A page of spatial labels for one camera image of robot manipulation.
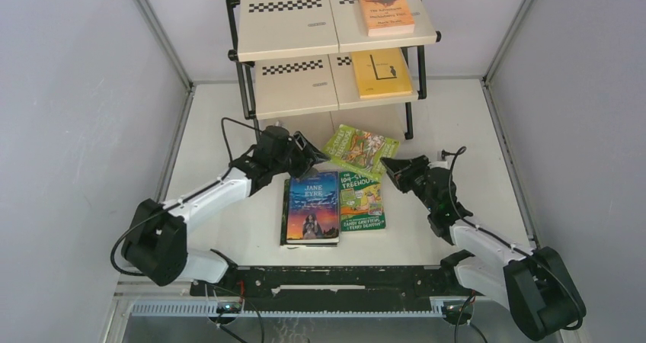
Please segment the yellow book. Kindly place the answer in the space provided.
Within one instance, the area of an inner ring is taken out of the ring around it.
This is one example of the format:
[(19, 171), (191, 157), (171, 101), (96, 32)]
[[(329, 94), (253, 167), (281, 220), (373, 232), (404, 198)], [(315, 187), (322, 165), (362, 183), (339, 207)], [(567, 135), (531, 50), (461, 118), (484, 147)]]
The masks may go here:
[(356, 51), (350, 54), (361, 99), (413, 94), (413, 85), (400, 48)]

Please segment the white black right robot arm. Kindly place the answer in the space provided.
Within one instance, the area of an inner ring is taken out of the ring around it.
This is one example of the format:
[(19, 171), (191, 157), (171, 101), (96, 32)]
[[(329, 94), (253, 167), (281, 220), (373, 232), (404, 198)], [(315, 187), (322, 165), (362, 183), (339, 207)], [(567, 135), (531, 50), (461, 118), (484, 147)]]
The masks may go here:
[(438, 165), (425, 155), (380, 162), (400, 192), (413, 193), (425, 206), (433, 233), (458, 248), (440, 262), (447, 293), (468, 289), (488, 297), (533, 341), (581, 328), (587, 308), (561, 256), (550, 247), (509, 242), (484, 227), (457, 199), (453, 163)]

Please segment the light green treehouse book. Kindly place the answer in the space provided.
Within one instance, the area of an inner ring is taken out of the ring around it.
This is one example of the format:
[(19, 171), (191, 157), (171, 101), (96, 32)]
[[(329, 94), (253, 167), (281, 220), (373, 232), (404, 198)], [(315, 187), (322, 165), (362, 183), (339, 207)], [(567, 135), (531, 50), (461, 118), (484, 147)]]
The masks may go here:
[(385, 174), (382, 158), (393, 158), (400, 142), (377, 133), (341, 124), (327, 141), (323, 153), (341, 168), (373, 181)]

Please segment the dark green treehouse book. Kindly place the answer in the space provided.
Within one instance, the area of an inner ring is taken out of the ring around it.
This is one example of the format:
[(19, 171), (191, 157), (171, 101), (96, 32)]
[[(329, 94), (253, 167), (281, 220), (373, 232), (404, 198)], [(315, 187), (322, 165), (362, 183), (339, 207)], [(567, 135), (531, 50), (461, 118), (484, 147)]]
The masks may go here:
[(384, 229), (381, 183), (352, 171), (341, 171), (339, 180), (341, 231)]

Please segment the black mounting base rail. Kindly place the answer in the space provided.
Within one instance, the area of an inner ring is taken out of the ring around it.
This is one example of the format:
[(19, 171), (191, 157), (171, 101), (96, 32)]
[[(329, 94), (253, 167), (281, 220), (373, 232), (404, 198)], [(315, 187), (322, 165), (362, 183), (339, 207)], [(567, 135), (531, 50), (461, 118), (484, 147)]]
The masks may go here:
[(231, 266), (192, 297), (242, 298), (261, 313), (429, 313), (434, 298), (467, 297), (439, 265)]

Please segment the orange paperback book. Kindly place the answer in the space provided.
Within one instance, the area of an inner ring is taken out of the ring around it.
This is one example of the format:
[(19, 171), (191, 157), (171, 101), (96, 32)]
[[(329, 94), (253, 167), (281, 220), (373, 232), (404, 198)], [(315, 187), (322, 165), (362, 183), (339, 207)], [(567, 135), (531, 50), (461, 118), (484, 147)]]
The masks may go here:
[(358, 0), (369, 37), (412, 34), (415, 22), (407, 0)]

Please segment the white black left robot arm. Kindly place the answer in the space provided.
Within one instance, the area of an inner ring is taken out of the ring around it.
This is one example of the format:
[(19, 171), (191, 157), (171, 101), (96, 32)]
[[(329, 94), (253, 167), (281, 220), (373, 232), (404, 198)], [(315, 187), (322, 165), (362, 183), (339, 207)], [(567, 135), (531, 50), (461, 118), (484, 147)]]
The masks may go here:
[(301, 132), (268, 126), (256, 144), (210, 183), (175, 200), (142, 201), (130, 228), (111, 249), (110, 262), (121, 274), (147, 277), (160, 287), (191, 279), (230, 294), (238, 285), (237, 273), (229, 269), (232, 261), (218, 251), (188, 248), (188, 236), (211, 216), (269, 185), (274, 176), (304, 178), (329, 159)]

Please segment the cream three-tier shelf rack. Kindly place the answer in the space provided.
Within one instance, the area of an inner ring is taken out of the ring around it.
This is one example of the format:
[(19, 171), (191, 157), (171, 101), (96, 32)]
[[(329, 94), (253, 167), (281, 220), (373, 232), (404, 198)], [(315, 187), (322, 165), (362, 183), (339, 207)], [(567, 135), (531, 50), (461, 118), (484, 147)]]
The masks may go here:
[[(324, 142), (337, 125), (382, 129), (411, 139), (411, 105), (427, 96), (425, 48), (442, 34), (422, 0), (404, 0), (412, 33), (371, 37), (359, 0), (226, 0), (232, 48), (245, 119), (284, 120)], [(362, 98), (353, 54), (395, 48), (402, 59), (417, 52), (417, 82), (409, 94)]]

